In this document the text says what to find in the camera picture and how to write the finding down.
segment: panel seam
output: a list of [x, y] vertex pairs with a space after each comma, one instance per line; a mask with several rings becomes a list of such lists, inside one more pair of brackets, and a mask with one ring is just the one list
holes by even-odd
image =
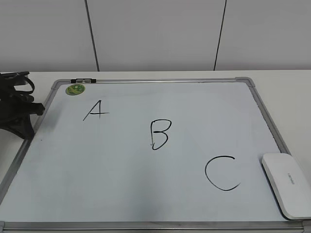
[[94, 51], [94, 57], [95, 57], [95, 62], [96, 62], [96, 68], [97, 68], [97, 71], [99, 72], [100, 70], [99, 70], [99, 65], [98, 65], [98, 58], [97, 58], [97, 52], [96, 52], [96, 47], [95, 47], [94, 34], [93, 34], [93, 29], [92, 29], [92, 24], [91, 24], [91, 18], [89, 16], [87, 0], [84, 0], [84, 3], [86, 5], [87, 21], [88, 21], [89, 31], [90, 31], [90, 34], [91, 34], [91, 40], [92, 40], [92, 45], [93, 45], [93, 51]]

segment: black object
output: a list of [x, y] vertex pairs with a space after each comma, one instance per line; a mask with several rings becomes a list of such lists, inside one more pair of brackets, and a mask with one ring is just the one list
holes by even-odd
[[[0, 129], [10, 131], [22, 139], [31, 139], [34, 130], [30, 114], [42, 115], [42, 103], [32, 103], [34, 83], [26, 77], [29, 72], [0, 74]], [[29, 84], [31, 91], [16, 91], [15, 86]]]

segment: white table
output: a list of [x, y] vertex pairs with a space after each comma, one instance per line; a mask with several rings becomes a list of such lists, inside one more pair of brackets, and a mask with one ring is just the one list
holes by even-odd
[[[57, 79], [176, 79], [176, 78], [233, 78], [247, 76], [253, 79], [268, 111], [276, 123], [292, 155], [303, 167], [311, 181], [311, 156], [308, 156], [308, 130], [311, 123], [310, 71], [190, 71], [190, 72], [49, 72], [31, 73], [36, 85], [36, 102], [43, 102], [52, 83]], [[0, 179], [5, 175], [16, 155], [22, 140], [0, 131]]]

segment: white wall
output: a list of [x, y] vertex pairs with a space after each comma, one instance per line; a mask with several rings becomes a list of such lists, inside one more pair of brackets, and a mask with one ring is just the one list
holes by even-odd
[[100, 71], [212, 70], [225, 0], [88, 0]]
[[310, 24], [310, 0], [228, 0], [216, 69], [311, 69]]
[[[225, 0], [87, 0], [100, 71], [213, 70]], [[311, 69], [310, 0], [227, 0], [216, 70]], [[0, 0], [0, 72], [96, 71], [84, 0]]]
[[0, 71], [96, 71], [83, 0], [0, 0]]

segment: white eraser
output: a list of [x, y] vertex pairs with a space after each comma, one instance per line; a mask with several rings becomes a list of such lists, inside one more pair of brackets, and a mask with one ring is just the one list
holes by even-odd
[[311, 187], [296, 160], [289, 154], [265, 154], [262, 165], [284, 216], [311, 219]]

